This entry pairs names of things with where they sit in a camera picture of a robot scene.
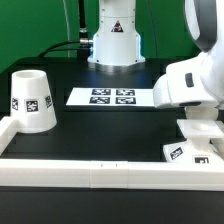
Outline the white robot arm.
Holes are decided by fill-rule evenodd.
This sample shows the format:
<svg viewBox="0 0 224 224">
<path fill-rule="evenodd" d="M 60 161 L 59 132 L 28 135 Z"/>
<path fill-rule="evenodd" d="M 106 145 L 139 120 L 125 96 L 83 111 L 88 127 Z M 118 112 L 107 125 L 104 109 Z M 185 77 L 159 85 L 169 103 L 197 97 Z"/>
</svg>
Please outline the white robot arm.
<svg viewBox="0 0 224 224">
<path fill-rule="evenodd" d="M 224 110 L 224 0 L 178 0 L 178 16 L 198 54 L 185 58 L 184 47 L 163 31 L 164 54 L 174 60 L 153 87 L 154 106 L 213 107 Z M 135 26 L 136 0 L 99 0 L 99 28 L 93 35 L 88 63 L 104 71 L 123 70 L 145 63 L 142 38 Z"/>
</svg>

